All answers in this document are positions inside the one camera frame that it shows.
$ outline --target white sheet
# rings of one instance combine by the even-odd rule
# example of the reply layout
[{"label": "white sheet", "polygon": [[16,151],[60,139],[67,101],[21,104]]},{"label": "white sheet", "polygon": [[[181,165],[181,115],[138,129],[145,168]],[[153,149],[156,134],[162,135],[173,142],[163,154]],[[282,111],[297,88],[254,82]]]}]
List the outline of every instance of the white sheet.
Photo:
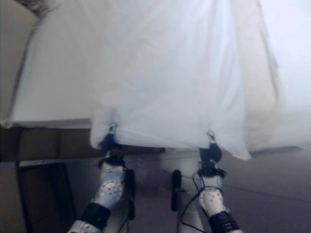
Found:
[{"label": "white sheet", "polygon": [[103,8],[103,1],[67,0],[48,13],[29,47],[13,122],[26,127],[90,127],[89,84]]},{"label": "white sheet", "polygon": [[[287,87],[283,88],[283,95],[287,100],[293,100],[292,96],[300,96],[297,100],[301,103],[292,101],[292,104],[286,104],[287,110],[281,112],[280,116],[280,102],[276,96],[278,89],[273,87],[277,80],[272,74],[274,65],[271,59],[273,58],[264,58],[268,52],[264,47],[270,43],[269,40],[266,41],[268,35],[271,41],[275,40],[273,32],[280,32],[283,35],[283,38],[275,40],[275,43],[280,41],[282,44],[285,43],[284,52],[290,48],[295,51],[297,46],[300,48],[301,41],[291,44],[290,40],[283,41],[283,39],[292,38],[297,33],[290,33],[287,30],[288,25],[289,28],[294,29],[295,25],[301,25],[295,29],[299,31],[297,35],[304,33],[304,37],[308,36],[306,29],[310,28],[308,27],[310,5],[308,1],[300,1],[300,5],[293,7],[296,10],[291,11],[286,8],[286,5],[290,4],[289,1],[283,2],[281,7],[277,6],[279,2],[274,4],[273,2],[275,1],[265,6],[262,1],[269,30],[269,33],[265,34],[263,33],[265,29],[262,27],[264,23],[257,7],[258,0],[232,1],[242,73],[246,81],[246,135],[250,150],[294,145],[307,147],[311,144],[311,136],[307,131],[308,127],[310,128],[311,103],[306,101],[311,100],[310,92],[306,90],[310,84],[307,80],[298,79],[300,74],[304,74],[304,77],[310,74],[311,66],[308,62],[310,59],[304,63],[300,63],[299,60],[293,62],[292,59],[292,63],[283,65],[283,67],[291,66],[292,72],[295,72],[295,82],[293,83],[291,79],[286,81]],[[282,19],[278,21],[277,26],[270,28],[269,25],[273,20],[269,21],[267,10],[271,9],[271,19],[274,16],[282,17],[278,16],[275,7],[277,9],[285,7],[286,14],[292,16],[288,19],[295,18],[299,23],[288,23]],[[92,82],[91,77],[98,62],[98,46],[103,32],[101,26],[106,19],[103,9],[105,9],[105,1],[102,0],[66,0],[49,13],[37,30],[29,49],[27,65],[14,108],[13,122],[30,127],[90,127],[89,84]],[[309,51],[310,44],[305,40],[301,47],[303,51]],[[301,59],[299,57],[301,50],[296,51],[298,54],[295,59]],[[280,60],[277,60],[278,67],[281,67]],[[292,92],[292,84],[302,87],[297,87],[296,91]]]},{"label": "white sheet", "polygon": [[220,146],[249,158],[230,1],[107,2],[92,145],[115,121],[121,144],[206,148],[213,131]]},{"label": "white sheet", "polygon": [[311,149],[311,1],[260,0],[285,96],[266,147]]}]

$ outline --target beige cushion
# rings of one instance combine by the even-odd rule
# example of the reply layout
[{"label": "beige cushion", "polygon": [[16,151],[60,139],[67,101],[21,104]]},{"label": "beige cushion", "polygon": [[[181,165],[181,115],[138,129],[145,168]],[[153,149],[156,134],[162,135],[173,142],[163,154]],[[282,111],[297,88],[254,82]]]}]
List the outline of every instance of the beige cushion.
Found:
[{"label": "beige cushion", "polygon": [[11,99],[25,47],[37,17],[14,0],[0,0],[0,120],[10,114]]}]

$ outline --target gray floor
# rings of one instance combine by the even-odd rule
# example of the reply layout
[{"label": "gray floor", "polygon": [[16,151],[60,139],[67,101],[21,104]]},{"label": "gray floor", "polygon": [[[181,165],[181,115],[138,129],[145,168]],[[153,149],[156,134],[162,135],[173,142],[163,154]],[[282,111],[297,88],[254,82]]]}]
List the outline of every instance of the gray floor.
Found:
[{"label": "gray floor", "polygon": [[[80,214],[99,184],[98,158],[67,163],[74,201]],[[137,177],[136,218],[131,233],[174,233],[176,213],[170,211],[171,172],[180,169],[190,193],[189,177],[197,169],[197,152],[126,156]],[[225,204],[244,233],[311,233],[311,153],[294,150],[241,161],[225,155],[220,167]]]}]

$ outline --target black cable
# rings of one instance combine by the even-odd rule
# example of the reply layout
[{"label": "black cable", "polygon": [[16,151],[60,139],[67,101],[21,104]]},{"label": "black cable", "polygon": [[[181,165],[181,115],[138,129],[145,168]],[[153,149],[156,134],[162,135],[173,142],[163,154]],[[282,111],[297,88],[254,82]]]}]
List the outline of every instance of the black cable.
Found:
[{"label": "black cable", "polygon": [[[192,181],[193,181],[193,183],[194,183],[194,185],[195,185],[195,187],[196,187],[196,190],[197,190],[198,192],[201,192],[201,191],[199,190],[198,185],[197,185],[196,182],[195,182],[195,179],[194,179],[194,176],[195,176],[196,174],[198,174],[198,173],[197,173],[197,172],[193,173],[193,175],[192,175]],[[205,210],[204,210],[204,208],[203,208],[202,206],[201,206],[201,210],[202,210],[204,216],[208,219],[207,213],[205,212]]]},{"label": "black cable", "polygon": [[187,205],[185,206],[185,208],[184,208],[184,210],[183,210],[183,213],[181,214],[180,222],[181,222],[183,225],[186,225],[186,226],[188,226],[188,227],[194,228],[194,229],[196,229],[196,230],[199,231],[199,232],[207,233],[207,232],[205,232],[205,231],[203,231],[203,230],[201,230],[201,229],[199,229],[199,228],[197,228],[197,227],[195,227],[195,226],[192,226],[192,225],[190,225],[190,224],[188,224],[188,223],[185,223],[185,222],[183,221],[183,217],[184,217],[185,212],[186,212],[186,210],[188,209],[189,205],[200,195],[200,193],[201,193],[202,191],[203,191],[202,189],[199,190],[199,192],[198,192],[196,195],[194,195],[194,196],[190,199],[190,201],[187,203]]},{"label": "black cable", "polygon": [[128,220],[128,215],[127,215],[125,221],[124,221],[124,222],[122,223],[122,225],[120,226],[120,228],[119,228],[119,230],[117,231],[117,233],[120,233],[120,231],[122,230],[122,228],[123,228],[124,225],[126,224],[127,220]]},{"label": "black cable", "polygon": [[197,190],[198,192],[200,192],[199,187],[198,187],[198,185],[196,184],[196,182],[195,182],[195,180],[194,180],[194,176],[195,176],[196,174],[198,174],[198,173],[197,173],[197,172],[193,173],[193,175],[192,175],[192,181],[193,181],[193,183],[194,183],[194,185],[195,185],[195,187],[196,187],[196,190]]}]

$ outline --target black cylinder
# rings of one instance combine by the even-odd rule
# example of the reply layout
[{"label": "black cylinder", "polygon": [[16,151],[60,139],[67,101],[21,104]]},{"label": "black cylinder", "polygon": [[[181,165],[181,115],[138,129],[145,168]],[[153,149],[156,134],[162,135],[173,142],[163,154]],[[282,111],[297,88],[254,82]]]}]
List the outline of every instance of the black cylinder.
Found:
[{"label": "black cylinder", "polygon": [[91,202],[82,213],[80,220],[102,230],[109,219],[110,212],[108,208]]},{"label": "black cylinder", "polygon": [[226,211],[212,215],[208,221],[213,233],[228,233],[240,229],[231,214]]}]

